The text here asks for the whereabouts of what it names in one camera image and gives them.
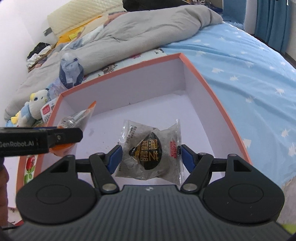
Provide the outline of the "right hand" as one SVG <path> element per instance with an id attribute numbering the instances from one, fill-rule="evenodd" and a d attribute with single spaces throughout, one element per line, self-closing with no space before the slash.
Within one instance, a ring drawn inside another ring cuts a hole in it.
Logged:
<path id="1" fill-rule="evenodd" d="M 8 225 L 8 193 L 7 183 L 9 181 L 9 174 L 4 166 L 4 157 L 1 157 L 1 171 L 0 171 L 0 225 Z"/>

